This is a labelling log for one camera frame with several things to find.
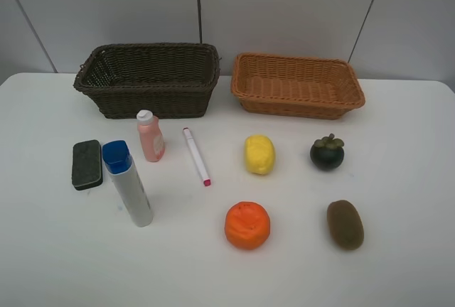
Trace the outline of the yellow lemon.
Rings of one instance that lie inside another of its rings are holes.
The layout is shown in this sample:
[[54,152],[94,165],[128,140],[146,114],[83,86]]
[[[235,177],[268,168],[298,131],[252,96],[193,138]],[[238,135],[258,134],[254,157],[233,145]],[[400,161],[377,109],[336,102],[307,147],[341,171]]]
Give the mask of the yellow lemon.
[[275,164],[276,154],[272,141],[265,135],[255,134],[245,139],[245,166],[248,172],[265,176]]

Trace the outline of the white marker pink cap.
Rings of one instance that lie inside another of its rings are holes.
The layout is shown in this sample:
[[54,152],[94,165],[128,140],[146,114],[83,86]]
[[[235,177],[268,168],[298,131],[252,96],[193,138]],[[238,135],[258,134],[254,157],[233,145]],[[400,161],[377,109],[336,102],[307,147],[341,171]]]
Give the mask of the white marker pink cap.
[[198,174],[203,182],[203,185],[205,187],[210,186],[211,185],[210,176],[208,175],[207,169],[206,169],[203,159],[201,157],[200,151],[195,143],[191,130],[187,127],[183,128],[183,135],[186,139],[186,143],[187,143],[189,151],[192,155],[192,158],[193,158],[194,164],[197,168]]

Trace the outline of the pink bottle white cap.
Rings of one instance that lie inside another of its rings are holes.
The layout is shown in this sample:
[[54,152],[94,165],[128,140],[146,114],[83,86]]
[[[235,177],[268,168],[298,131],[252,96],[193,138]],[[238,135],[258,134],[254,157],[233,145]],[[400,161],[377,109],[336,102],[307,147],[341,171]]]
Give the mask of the pink bottle white cap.
[[164,137],[159,118],[151,111],[142,109],[136,115],[139,139],[144,157],[149,162],[159,161],[165,152]]

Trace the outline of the orange tangerine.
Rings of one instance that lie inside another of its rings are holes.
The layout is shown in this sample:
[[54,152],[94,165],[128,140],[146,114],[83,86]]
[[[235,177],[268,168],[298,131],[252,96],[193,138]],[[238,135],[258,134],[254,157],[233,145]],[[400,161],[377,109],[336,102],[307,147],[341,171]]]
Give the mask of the orange tangerine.
[[258,203],[242,201],[233,205],[225,216],[225,237],[234,247],[253,250],[262,246],[270,236],[271,221],[267,211]]

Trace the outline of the dark mangosteen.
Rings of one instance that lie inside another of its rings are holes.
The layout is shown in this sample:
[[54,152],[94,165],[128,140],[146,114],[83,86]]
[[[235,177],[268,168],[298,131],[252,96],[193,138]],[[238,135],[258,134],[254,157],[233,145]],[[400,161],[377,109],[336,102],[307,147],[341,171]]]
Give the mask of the dark mangosteen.
[[344,159],[344,142],[329,134],[315,140],[310,149],[312,163],[322,171],[332,171],[339,167]]

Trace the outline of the white tube blue cap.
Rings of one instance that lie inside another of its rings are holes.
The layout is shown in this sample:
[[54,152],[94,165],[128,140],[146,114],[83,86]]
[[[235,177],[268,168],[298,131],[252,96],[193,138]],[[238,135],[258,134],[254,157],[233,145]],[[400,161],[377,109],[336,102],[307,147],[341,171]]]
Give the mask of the white tube blue cap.
[[102,159],[132,222],[137,227],[150,225],[153,212],[127,143],[117,140],[104,144]]

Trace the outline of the black whiteboard eraser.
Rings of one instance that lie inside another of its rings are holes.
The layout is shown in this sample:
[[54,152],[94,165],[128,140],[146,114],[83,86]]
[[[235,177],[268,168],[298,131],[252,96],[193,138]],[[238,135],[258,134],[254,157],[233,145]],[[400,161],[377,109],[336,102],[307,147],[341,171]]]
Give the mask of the black whiteboard eraser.
[[102,148],[98,140],[82,141],[73,146],[71,180],[76,190],[102,184]]

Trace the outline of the brown kiwi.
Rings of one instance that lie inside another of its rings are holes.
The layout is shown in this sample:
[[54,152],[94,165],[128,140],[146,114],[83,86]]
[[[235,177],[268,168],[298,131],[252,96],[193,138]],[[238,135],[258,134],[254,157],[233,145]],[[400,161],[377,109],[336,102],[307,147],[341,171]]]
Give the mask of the brown kiwi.
[[356,250],[363,244],[363,223],[352,203],[347,200],[330,203],[326,219],[330,235],[340,248]]

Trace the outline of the dark brown wicker basket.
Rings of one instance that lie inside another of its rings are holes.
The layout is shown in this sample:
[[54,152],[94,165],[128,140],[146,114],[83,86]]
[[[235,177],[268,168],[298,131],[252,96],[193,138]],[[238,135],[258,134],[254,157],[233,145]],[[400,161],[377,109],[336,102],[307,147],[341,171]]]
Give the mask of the dark brown wicker basket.
[[206,113],[219,76],[211,44],[109,44],[92,51],[73,87],[108,119],[133,119],[142,109],[160,119],[189,119]]

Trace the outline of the light orange wicker basket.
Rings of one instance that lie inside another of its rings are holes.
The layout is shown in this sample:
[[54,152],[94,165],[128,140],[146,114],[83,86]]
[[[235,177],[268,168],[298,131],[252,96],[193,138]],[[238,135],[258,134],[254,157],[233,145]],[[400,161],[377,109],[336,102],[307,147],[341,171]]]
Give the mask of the light orange wicker basket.
[[335,120],[365,104],[353,68],[337,59],[241,53],[230,88],[258,114]]

